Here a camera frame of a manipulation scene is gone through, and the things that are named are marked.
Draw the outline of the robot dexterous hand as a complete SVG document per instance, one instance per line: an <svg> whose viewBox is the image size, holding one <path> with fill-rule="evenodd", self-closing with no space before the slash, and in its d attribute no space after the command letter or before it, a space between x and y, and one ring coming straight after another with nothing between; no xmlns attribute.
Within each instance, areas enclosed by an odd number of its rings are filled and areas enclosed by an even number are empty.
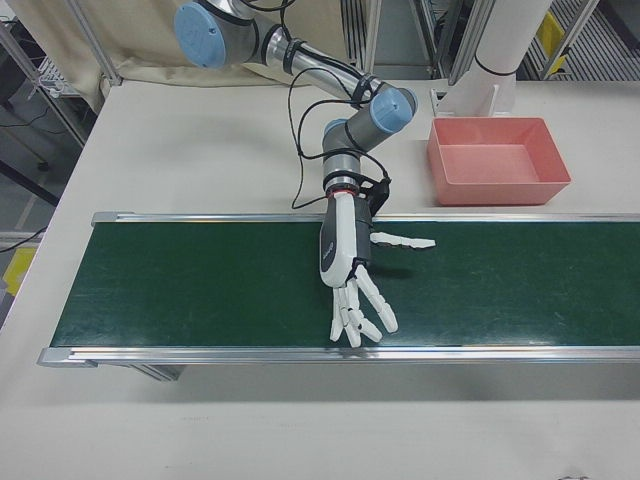
<svg viewBox="0 0 640 480"><path fill-rule="evenodd" d="M366 318L359 295L364 294L385 329L398 330L391 305L380 293L367 270L373 244L416 250L434 247L431 239L410 238L372 230L368 202L348 190L329 195L320 230L319 271L323 283L333 292L330 339L345 334L353 348L364 337L378 342L380 330Z"/></svg>

